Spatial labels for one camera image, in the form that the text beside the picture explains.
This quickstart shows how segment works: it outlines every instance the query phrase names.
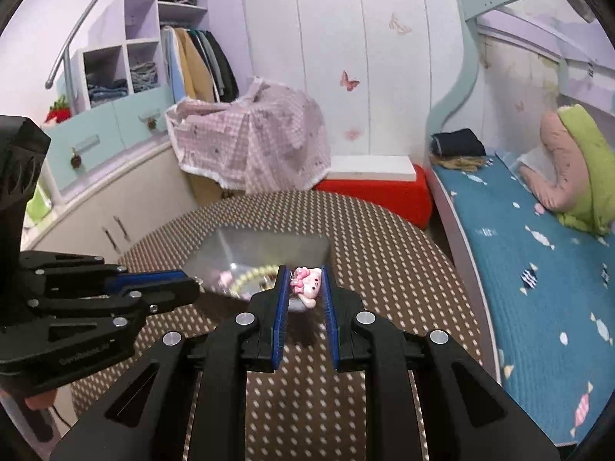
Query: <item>pink pillow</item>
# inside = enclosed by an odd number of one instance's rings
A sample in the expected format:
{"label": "pink pillow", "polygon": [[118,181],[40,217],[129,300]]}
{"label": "pink pillow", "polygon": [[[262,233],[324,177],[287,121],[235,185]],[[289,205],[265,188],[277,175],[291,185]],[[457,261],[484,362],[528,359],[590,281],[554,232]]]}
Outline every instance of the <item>pink pillow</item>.
{"label": "pink pillow", "polygon": [[519,173],[546,209],[570,211],[589,186],[589,172],[583,153],[555,112],[547,112],[542,117],[540,139],[553,156],[557,185],[547,182],[524,164],[520,166]]}

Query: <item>bunk bed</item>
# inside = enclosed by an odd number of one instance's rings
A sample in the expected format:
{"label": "bunk bed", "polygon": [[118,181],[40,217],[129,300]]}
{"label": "bunk bed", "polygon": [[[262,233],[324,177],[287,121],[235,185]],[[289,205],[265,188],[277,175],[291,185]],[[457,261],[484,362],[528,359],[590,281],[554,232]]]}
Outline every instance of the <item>bunk bed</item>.
{"label": "bunk bed", "polygon": [[[519,15],[507,7],[515,1],[457,0],[462,67],[429,114],[427,142],[473,91],[479,33],[556,61],[560,95],[615,115],[614,93],[593,81],[595,70],[615,70],[599,23],[564,29]],[[474,174],[429,167],[427,179],[470,301],[483,308],[485,367],[551,440],[578,443],[615,381],[615,238],[560,225],[495,153]]]}

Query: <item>brown folded clothing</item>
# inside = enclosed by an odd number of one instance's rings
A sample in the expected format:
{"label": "brown folded clothing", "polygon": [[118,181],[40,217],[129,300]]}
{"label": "brown folded clothing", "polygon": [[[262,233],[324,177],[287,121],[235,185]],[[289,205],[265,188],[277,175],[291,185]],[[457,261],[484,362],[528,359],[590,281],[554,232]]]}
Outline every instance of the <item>brown folded clothing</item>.
{"label": "brown folded clothing", "polygon": [[459,169],[469,173],[474,173],[480,167],[485,166],[487,161],[482,157],[459,156],[454,158],[441,158],[432,154],[430,156],[432,164],[445,167],[446,169]]}

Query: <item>black folded clothing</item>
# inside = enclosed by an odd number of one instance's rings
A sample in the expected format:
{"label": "black folded clothing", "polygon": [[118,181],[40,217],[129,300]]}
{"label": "black folded clothing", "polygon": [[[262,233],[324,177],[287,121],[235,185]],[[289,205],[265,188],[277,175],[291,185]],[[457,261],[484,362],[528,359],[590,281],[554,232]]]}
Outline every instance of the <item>black folded clothing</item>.
{"label": "black folded clothing", "polygon": [[430,149],[442,158],[485,155],[485,146],[469,128],[432,135]]}

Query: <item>light blue drawer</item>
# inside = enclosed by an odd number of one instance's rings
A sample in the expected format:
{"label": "light blue drawer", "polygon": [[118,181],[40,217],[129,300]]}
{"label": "light blue drawer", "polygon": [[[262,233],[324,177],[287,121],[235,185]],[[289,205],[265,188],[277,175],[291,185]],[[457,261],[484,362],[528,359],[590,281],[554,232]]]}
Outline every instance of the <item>light blue drawer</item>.
{"label": "light blue drawer", "polygon": [[[167,131],[164,112],[172,105],[173,94],[168,85],[128,95],[113,102],[119,131],[126,148],[147,140],[155,133]],[[153,129],[148,127],[150,119],[156,122]]]}
{"label": "light blue drawer", "polygon": [[[82,112],[45,133],[51,137],[47,162],[60,190],[124,150],[113,103]],[[77,169],[71,166],[73,148],[81,156]]]}

